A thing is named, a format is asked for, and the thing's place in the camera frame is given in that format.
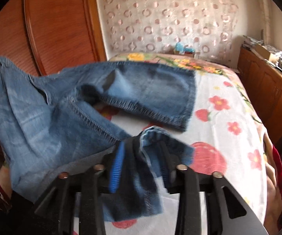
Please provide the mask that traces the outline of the floral pink blanket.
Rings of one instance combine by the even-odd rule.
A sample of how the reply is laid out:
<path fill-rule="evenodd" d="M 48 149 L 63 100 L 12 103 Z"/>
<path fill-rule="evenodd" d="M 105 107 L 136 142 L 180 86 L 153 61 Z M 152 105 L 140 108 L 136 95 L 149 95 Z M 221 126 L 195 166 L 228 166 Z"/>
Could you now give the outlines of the floral pink blanket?
<path fill-rule="evenodd" d="M 202 71 L 202 72 L 208 72 L 208 73 L 215 73 L 215 74 L 218 74 L 218 75 L 223 75 L 222 71 L 228 70 L 227 68 L 225 68 L 223 66 L 213 64 L 213 63 L 209 63 L 207 61 L 190 60 L 190 59 L 185 59 L 183 57 L 177 57 L 174 61 L 171 61 L 170 59 L 165 58 L 163 56 L 156 56 L 155 58 L 147 61 L 145 59 L 145 56 L 143 54 L 140 54 L 140 53 L 129 54 L 129 55 L 126 56 L 126 58 L 122 58 L 122 59 L 119 59 L 117 61 L 131 61 L 131 62 L 164 64 L 164 65 L 168 65 L 170 67 L 176 67 L 176 68 L 181 68 L 181 69 L 185 69 L 185 70 L 193 70 L 195 73 L 196 73 L 196 71 Z M 99 102 L 96 105 L 100 105 L 100 104 L 103 104 L 105 106 L 109 106 L 109 105 L 107 105 L 103 102 Z M 123 111 L 123 112 L 130 115 L 130 116 L 136 117 L 138 119 L 149 120 L 151 122 L 158 124 L 157 122 L 150 120 L 148 118 L 136 116 L 134 114 L 131 114 L 131 113 L 128 113 L 128 112 L 125 112 L 125 111 Z M 169 126 L 166 126 L 166 127 L 169 128 L 169 129 L 172 129 L 172 130 L 176 130 L 177 132 L 181 132 L 181 133 L 183 133 L 187 130 L 186 129 L 185 131 L 182 132 L 182 131 L 175 129 L 173 127 L 169 127 Z M 267 136 L 267 131 L 265 131 L 264 134 L 263 134 L 263 148 L 264 148 L 263 157 L 264 157 L 266 176 L 267 176 L 266 177 L 267 178 L 267 182 L 266 182 L 266 185 L 267 185 L 267 206 L 266 206 L 266 215 L 265 215 L 265 219 L 264 219 L 263 224 L 264 224 L 264 227 L 266 228 L 266 230 L 269 234 L 274 234 L 274 233 L 278 232 L 278 219 L 279 219 L 281 212 L 282 212 L 282 197 L 281 197 L 281 194 L 280 194 L 280 191 L 279 191 L 279 186 L 278 186 L 277 167 L 276 167 L 275 162 L 274 162 L 274 158 L 277 157 L 277 153 L 275 152 L 275 148 L 274 148 L 271 140 Z M 190 165 L 187 165 L 187 166 L 190 167 L 195 172 L 198 172 L 196 169 L 192 168 L 193 154 L 192 154 L 192 162 L 190 163 Z M 158 189 L 159 189 L 159 193 L 160 193 L 160 198 L 162 200 L 162 193 L 160 192 L 160 186 L 159 186 L 158 180 L 161 180 L 162 183 L 164 182 L 164 180 L 163 180 L 163 177 L 158 177 L 157 180 L 156 180 L 157 185 L 158 185 Z M 139 218 L 136 218 L 136 220 L 140 219 L 140 218 L 149 218 L 149 217 L 152 217 L 152 216 L 155 216 L 155 215 L 141 216 Z"/>

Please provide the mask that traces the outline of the cardboard box on sideboard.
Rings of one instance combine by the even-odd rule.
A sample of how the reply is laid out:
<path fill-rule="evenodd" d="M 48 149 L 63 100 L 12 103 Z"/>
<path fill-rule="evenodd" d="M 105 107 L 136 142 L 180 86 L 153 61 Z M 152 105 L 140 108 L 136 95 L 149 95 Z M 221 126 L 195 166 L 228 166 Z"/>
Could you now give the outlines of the cardboard box on sideboard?
<path fill-rule="evenodd" d="M 282 57 L 282 51 L 276 49 L 275 47 L 271 45 L 261 45 L 256 44 L 254 46 L 255 51 L 260 54 L 265 60 L 268 60 L 272 63 L 279 60 L 280 57 Z"/>

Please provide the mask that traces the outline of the sheer circle pattern curtain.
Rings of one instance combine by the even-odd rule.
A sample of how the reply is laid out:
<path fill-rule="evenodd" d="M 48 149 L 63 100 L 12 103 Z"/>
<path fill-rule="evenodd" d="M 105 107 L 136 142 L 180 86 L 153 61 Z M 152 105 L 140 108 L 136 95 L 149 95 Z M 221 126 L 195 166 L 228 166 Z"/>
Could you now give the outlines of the sheer circle pattern curtain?
<path fill-rule="evenodd" d="M 231 58 L 235 0 L 97 0 L 107 56 L 122 52 L 171 53 L 176 45 L 199 58 Z"/>

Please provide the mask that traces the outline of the white strawberry print sheet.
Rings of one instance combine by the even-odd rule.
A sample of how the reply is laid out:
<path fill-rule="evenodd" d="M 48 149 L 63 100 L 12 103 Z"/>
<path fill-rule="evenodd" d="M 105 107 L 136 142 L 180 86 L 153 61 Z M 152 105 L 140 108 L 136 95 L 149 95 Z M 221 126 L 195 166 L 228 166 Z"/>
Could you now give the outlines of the white strawberry print sheet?
<path fill-rule="evenodd" d="M 192 168 L 200 173 L 219 171 L 264 222 L 267 206 L 267 176 L 263 134 L 259 118 L 251 107 L 238 76 L 231 70 L 223 75 L 196 71 L 197 97 L 188 128 L 177 132 L 149 120 L 138 119 L 103 104 L 95 109 L 131 135 L 157 125 L 173 137 L 191 145 Z M 164 212 L 149 218 L 106 222 L 106 234 L 174 234 L 178 195 L 169 195 L 158 180 Z"/>

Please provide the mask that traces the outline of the brown wooden wardrobe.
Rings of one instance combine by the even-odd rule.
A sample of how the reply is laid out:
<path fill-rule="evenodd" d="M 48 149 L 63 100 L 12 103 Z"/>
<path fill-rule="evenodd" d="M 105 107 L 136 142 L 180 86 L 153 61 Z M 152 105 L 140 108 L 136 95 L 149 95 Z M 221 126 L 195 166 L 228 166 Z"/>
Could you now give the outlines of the brown wooden wardrobe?
<path fill-rule="evenodd" d="M 9 0 L 0 12 L 0 56 L 32 75 L 105 61 L 96 0 Z"/>

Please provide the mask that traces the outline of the cardboard box with blue cloth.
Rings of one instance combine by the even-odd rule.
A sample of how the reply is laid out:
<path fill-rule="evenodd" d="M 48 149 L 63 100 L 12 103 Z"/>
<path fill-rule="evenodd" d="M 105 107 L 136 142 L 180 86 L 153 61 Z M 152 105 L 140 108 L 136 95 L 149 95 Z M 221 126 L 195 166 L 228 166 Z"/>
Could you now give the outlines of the cardboard box with blue cloth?
<path fill-rule="evenodd" d="M 185 56 L 191 56 L 193 58 L 198 59 L 200 52 L 196 51 L 194 48 L 189 47 L 188 45 L 183 45 L 180 42 L 177 42 L 174 49 L 173 53 L 175 55 L 185 55 Z"/>

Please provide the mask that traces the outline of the wooden sideboard cabinet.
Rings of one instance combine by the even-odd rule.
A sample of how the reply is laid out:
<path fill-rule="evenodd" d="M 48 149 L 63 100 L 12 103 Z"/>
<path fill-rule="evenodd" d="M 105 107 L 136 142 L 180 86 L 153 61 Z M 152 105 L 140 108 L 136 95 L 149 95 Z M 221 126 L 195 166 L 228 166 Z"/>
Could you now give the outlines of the wooden sideboard cabinet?
<path fill-rule="evenodd" d="M 240 48 L 237 69 L 272 143 L 282 148 L 282 74 L 244 47 Z"/>

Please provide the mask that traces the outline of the blue denim jeans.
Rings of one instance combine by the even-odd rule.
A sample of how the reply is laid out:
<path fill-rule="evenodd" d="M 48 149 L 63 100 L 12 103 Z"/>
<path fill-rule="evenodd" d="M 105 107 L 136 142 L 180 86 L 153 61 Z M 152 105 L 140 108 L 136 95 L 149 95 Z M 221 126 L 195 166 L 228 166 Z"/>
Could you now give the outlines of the blue denim jeans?
<path fill-rule="evenodd" d="M 11 187 L 35 202 L 60 172 L 82 173 L 120 146 L 111 193 L 103 197 L 105 220 L 160 214 L 156 180 L 166 171 L 160 142 L 185 165 L 192 162 L 193 148 L 160 127 L 132 137 L 95 105 L 103 102 L 183 132 L 195 99 L 193 70 L 115 61 L 37 77 L 0 57 L 0 143 Z"/>

